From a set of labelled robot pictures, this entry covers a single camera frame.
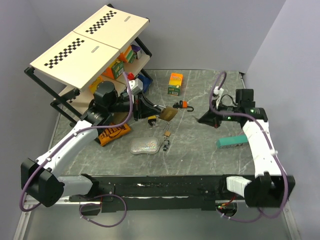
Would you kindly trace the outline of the large brass padlock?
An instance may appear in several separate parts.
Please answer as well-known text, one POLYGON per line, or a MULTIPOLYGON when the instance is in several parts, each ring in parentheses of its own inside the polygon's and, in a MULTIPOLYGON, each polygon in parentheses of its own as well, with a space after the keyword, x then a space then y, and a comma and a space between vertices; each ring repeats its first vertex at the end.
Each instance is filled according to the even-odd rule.
POLYGON ((160 110, 157 114, 158 118, 167 122, 170 122, 178 113, 178 109, 171 106, 154 105, 153 107, 160 110))

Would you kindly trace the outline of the black keys of orange padlock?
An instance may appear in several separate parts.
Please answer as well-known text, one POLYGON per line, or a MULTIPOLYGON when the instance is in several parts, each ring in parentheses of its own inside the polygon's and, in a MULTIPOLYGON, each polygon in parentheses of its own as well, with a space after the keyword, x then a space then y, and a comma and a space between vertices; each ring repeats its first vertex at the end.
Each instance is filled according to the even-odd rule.
POLYGON ((179 102, 176 102, 172 107, 175 109, 181 109, 182 105, 179 102))

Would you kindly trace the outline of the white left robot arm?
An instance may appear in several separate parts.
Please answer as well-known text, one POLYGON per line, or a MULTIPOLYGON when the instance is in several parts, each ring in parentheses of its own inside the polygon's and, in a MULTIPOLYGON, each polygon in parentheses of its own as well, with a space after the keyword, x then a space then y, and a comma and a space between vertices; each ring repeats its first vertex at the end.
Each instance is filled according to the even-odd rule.
POLYGON ((24 208, 26 195, 45 207, 51 207, 66 196, 80 195, 87 201, 95 200, 99 195, 99 181, 88 174, 63 177, 65 167, 105 129, 115 127, 114 113, 127 113, 128 120, 138 120, 160 115, 164 109, 164 106, 153 104, 144 96, 139 79, 128 81, 127 89, 121 94, 113 82, 100 82, 87 111, 73 129, 36 160, 28 158, 21 164, 20 209, 27 211, 24 208))

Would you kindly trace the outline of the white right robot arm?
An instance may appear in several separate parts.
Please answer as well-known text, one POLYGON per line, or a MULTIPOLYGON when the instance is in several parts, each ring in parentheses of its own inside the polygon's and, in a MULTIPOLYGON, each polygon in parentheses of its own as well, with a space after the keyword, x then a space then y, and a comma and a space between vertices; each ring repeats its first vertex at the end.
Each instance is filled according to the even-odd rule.
POLYGON ((223 199, 237 194, 244 198, 249 207, 282 208, 296 182, 287 175, 278 159, 269 131, 266 111, 256 107, 253 89, 237 89, 235 106, 222 104, 223 89, 215 87, 209 98, 209 110, 198 120, 214 128, 223 121, 240 124, 248 140, 254 163, 254 178, 249 180, 240 175, 230 175, 218 187, 223 199))

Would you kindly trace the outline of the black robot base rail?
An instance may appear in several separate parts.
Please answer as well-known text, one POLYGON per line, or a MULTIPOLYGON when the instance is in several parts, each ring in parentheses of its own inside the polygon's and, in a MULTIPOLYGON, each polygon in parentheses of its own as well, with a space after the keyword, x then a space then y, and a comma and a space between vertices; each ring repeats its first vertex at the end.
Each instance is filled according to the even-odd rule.
POLYGON ((96 176, 96 199, 73 195, 70 202, 101 203, 102 212, 127 210, 200 209, 214 211, 235 194, 227 190, 225 175, 96 176))

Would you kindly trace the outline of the orange black padlock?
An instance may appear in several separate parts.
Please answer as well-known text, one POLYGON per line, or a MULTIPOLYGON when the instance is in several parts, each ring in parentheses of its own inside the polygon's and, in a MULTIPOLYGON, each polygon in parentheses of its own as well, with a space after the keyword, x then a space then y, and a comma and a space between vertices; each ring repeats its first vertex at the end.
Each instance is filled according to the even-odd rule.
POLYGON ((194 111, 194 108, 192 106, 188 105, 188 102, 184 101, 184 100, 180 100, 179 101, 179 108, 180 109, 186 109, 187 112, 193 112, 194 111))

